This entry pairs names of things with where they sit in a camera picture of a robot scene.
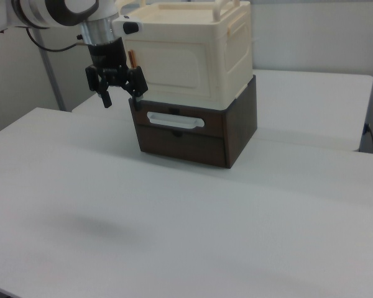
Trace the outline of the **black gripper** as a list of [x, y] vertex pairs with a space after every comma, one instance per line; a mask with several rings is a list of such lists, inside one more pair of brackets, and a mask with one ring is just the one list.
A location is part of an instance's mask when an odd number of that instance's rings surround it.
[[107, 44], [88, 45], [88, 50], [93, 63], [85, 68], [88, 86], [102, 99], [104, 107], [112, 106], [109, 85], [126, 85], [125, 90], [131, 95], [135, 110], [141, 110], [140, 101], [148, 86], [140, 66], [128, 69], [122, 38]]

